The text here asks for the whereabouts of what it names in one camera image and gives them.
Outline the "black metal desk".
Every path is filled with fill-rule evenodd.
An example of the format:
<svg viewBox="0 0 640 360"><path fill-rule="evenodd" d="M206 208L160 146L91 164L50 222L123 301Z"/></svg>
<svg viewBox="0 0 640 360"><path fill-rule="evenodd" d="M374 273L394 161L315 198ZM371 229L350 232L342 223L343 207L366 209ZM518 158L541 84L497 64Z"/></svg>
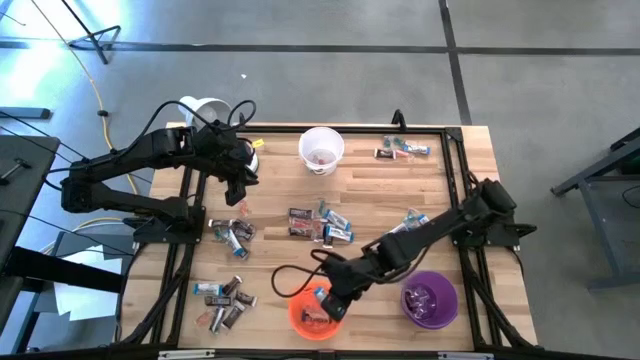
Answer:
<svg viewBox="0 0 640 360"><path fill-rule="evenodd" d="M640 127L609 147L601 160L553 187L561 197L579 190L611 275L591 291L640 285Z"/></svg>

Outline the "white plastic bucket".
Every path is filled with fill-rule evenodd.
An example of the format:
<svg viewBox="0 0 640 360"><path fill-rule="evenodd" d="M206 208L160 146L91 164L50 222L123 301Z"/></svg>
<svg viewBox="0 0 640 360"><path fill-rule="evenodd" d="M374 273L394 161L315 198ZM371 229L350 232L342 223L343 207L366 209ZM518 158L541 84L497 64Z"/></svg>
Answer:
<svg viewBox="0 0 640 360"><path fill-rule="evenodd" d="M310 161L310 154L318 149L331 152L335 161L328 165L316 165ZM329 127L313 127L304 132L299 139L298 152L306 168L314 175L327 176L332 174L345 151L342 136Z"/></svg>

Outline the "black tripod stand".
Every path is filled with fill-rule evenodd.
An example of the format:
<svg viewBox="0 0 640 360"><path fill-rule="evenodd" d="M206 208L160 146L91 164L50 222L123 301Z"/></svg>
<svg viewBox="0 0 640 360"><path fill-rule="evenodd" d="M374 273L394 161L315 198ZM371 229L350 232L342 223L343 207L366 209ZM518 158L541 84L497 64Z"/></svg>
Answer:
<svg viewBox="0 0 640 360"><path fill-rule="evenodd" d="M70 6L67 0L60 0L60 1L84 31L84 35L82 37L76 38L69 42L70 47L72 49L80 49L81 43L90 43L93 50L98 55L100 61L104 65L108 65L109 60L107 58L106 52L111 51L113 49L113 46L118 38L118 35L122 30L121 26L114 25L98 31L92 31L84 23L81 17L74 11L74 9Z"/></svg>

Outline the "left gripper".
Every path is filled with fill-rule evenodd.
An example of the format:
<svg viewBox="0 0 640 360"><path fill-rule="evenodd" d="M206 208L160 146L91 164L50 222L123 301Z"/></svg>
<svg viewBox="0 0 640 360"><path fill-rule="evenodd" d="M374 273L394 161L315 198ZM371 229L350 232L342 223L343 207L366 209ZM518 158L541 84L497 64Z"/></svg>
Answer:
<svg viewBox="0 0 640 360"><path fill-rule="evenodd" d="M246 197L246 186L258 185L251 163L255 150L247 138L238 138L234 130L205 127L198 131L198 156L205 159L206 172L226 181L225 201L234 206Z"/></svg>

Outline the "white desk lamp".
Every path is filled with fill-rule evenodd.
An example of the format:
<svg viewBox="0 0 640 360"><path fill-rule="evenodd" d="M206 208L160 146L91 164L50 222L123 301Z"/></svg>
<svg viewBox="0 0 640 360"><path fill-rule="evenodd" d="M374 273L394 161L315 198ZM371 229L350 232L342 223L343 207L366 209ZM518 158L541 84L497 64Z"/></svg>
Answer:
<svg viewBox="0 0 640 360"><path fill-rule="evenodd" d="M214 120L226 121L231 112L231 107L226 101L212 97L197 99L191 96L184 96L180 99L180 102L209 122ZM185 116L187 126L194 126L196 129L200 129L203 126L203 123L189 110L182 106L179 107L179 110Z"/></svg>

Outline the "purple plastic basket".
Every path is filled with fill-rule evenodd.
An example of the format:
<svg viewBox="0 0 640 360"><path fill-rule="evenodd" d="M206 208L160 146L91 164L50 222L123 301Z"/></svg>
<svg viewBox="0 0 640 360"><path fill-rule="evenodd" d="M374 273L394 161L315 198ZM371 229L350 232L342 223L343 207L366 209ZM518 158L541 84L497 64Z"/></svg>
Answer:
<svg viewBox="0 0 640 360"><path fill-rule="evenodd" d="M412 274L403 284L400 303L409 320L430 330L448 326L458 314L458 297L453 284L433 271Z"/></svg>

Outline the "black side table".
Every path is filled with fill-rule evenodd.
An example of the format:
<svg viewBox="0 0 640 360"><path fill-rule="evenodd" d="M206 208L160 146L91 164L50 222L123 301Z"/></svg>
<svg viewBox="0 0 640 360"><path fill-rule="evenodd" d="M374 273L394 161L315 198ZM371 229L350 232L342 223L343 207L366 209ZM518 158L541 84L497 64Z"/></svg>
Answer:
<svg viewBox="0 0 640 360"><path fill-rule="evenodd" d="M15 158L32 166L18 170L9 185L0 186L0 245L16 244L59 146L56 137L0 135L0 176L15 165Z"/></svg>

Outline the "dark grey panel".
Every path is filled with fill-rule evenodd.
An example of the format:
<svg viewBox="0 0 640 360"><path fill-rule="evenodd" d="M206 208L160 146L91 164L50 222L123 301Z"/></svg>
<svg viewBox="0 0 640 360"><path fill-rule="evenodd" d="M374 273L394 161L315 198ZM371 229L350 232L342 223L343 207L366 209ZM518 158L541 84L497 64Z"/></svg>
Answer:
<svg viewBox="0 0 640 360"><path fill-rule="evenodd" d="M56 257L71 256L89 249L99 259L130 258L134 254L133 240L128 235L71 234L62 232L53 250Z"/></svg>

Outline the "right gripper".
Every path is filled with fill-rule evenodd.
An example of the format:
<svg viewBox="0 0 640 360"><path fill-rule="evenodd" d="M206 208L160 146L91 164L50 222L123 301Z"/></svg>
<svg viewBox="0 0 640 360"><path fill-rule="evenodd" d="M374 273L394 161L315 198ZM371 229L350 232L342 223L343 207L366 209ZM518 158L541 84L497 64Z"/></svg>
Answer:
<svg viewBox="0 0 640 360"><path fill-rule="evenodd" d="M383 276L383 268L373 255L346 259L334 252L327 252L321 269L327 275L331 288L322 300L322 308L331 317L340 322L348 309L343 301L359 300L372 284L379 282Z"/></svg>

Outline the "orange plastic basket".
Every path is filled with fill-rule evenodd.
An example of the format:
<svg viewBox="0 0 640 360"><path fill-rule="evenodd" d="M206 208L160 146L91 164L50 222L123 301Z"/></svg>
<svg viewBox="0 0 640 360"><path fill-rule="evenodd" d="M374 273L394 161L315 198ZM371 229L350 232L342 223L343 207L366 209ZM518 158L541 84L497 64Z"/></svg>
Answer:
<svg viewBox="0 0 640 360"><path fill-rule="evenodd" d="M291 327L303 338L313 341L327 340L336 335L342 327L341 322L336 322L322 309L317 302L313 291L317 287L329 290L329 283L325 281L312 281L300 293L288 300L288 317ZM304 324L301 322L303 309L317 309L324 311L331 322L328 324Z"/></svg>

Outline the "black hand tool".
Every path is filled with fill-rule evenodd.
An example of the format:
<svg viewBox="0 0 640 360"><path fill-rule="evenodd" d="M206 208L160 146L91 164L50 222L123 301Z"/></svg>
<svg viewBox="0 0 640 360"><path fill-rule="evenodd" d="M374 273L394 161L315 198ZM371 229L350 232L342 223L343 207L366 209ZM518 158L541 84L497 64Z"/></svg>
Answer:
<svg viewBox="0 0 640 360"><path fill-rule="evenodd" d="M18 170L32 168L32 166L24 159L15 158L14 162L15 162L15 165L0 176L0 186L9 185L10 184L9 178Z"/></svg>

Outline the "white paper sheets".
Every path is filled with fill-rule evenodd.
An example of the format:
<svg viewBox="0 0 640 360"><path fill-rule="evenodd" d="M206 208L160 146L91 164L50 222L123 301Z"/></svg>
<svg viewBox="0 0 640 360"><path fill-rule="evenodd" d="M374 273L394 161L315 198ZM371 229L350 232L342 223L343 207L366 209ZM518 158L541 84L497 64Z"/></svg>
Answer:
<svg viewBox="0 0 640 360"><path fill-rule="evenodd" d="M122 259L106 259L102 245L89 247L64 260L89 265L115 274L122 271ZM115 292L54 283L55 301L59 315L68 314L70 321L114 316L119 294Z"/></svg>

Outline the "black metal beam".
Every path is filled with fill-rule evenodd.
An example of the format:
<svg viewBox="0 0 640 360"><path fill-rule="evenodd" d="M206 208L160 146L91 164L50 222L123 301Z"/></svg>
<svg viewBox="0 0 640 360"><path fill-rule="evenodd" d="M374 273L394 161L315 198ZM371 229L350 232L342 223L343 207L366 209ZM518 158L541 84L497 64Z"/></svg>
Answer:
<svg viewBox="0 0 640 360"><path fill-rule="evenodd" d="M18 294L26 283L58 282L119 293L124 277L17 246L0 245L0 296Z"/></svg>

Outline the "black flat bar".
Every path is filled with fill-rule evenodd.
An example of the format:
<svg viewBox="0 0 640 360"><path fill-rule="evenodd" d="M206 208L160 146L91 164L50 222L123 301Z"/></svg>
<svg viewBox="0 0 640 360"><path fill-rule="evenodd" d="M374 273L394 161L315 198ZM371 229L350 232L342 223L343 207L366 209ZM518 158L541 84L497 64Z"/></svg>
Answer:
<svg viewBox="0 0 640 360"><path fill-rule="evenodd" d="M0 118L24 118L24 119L42 119L51 118L52 111L47 108L36 107L0 107Z"/></svg>

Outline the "silver metal bracket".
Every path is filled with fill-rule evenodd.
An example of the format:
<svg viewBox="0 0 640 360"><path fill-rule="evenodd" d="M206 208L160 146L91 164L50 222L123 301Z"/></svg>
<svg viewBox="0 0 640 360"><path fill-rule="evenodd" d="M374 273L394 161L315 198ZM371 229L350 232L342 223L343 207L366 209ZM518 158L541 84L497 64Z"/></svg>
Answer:
<svg viewBox="0 0 640 360"><path fill-rule="evenodd" d="M438 360L495 360L491 353L478 352L438 352Z"/></svg>
<svg viewBox="0 0 640 360"><path fill-rule="evenodd" d="M195 350L171 350L160 351L157 360L204 360L213 359L215 350L195 349Z"/></svg>

